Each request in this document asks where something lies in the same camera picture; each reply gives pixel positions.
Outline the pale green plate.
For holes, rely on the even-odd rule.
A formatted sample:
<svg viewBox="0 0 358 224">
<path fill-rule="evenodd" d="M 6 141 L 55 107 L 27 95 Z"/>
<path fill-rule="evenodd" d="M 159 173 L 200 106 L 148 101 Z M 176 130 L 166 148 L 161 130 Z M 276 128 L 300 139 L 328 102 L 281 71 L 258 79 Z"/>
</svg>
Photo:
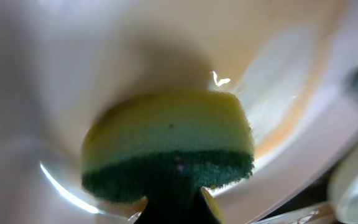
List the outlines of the pale green plate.
<svg viewBox="0 0 358 224">
<path fill-rule="evenodd" d="M 328 199 L 342 223 L 358 223 L 358 142 L 335 168 Z"/>
</svg>

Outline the yellow green sponge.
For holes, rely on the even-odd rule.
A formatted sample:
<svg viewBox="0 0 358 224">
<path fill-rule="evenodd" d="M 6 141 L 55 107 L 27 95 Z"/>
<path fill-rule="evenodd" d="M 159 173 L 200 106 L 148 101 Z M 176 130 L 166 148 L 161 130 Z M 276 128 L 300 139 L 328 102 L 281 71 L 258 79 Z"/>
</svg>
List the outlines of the yellow green sponge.
<svg viewBox="0 0 358 224">
<path fill-rule="evenodd" d="M 239 100 L 230 93 L 176 90 L 110 108 L 86 133 L 81 184 L 98 198 L 131 203 L 191 198 L 252 175 L 254 146 Z"/>
</svg>

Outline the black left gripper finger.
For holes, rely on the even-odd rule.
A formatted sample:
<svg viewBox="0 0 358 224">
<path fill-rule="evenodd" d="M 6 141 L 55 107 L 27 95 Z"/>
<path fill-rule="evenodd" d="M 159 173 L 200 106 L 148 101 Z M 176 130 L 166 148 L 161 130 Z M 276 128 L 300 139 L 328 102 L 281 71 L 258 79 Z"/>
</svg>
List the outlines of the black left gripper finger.
<svg viewBox="0 0 358 224">
<path fill-rule="evenodd" d="M 221 211 L 205 187 L 148 199 L 135 224 L 221 224 Z"/>
</svg>

